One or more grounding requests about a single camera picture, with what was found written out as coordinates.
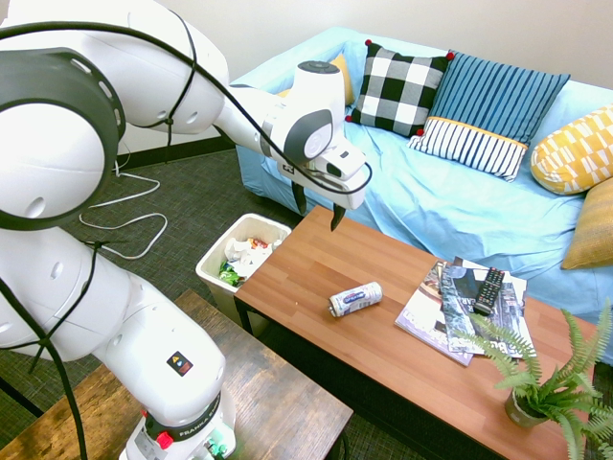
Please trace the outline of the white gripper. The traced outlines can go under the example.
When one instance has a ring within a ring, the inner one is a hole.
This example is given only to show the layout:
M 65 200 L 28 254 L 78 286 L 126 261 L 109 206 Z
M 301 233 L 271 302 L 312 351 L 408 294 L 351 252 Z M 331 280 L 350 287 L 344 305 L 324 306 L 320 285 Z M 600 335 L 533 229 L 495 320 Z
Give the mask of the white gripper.
M 315 135 L 299 147 L 284 149 L 280 173 L 291 181 L 298 212 L 307 210 L 306 190 L 325 197 L 333 204 L 330 231 L 333 232 L 346 210 L 357 209 L 367 186 L 366 155 L 344 135 L 335 135 L 325 148 L 314 149 Z

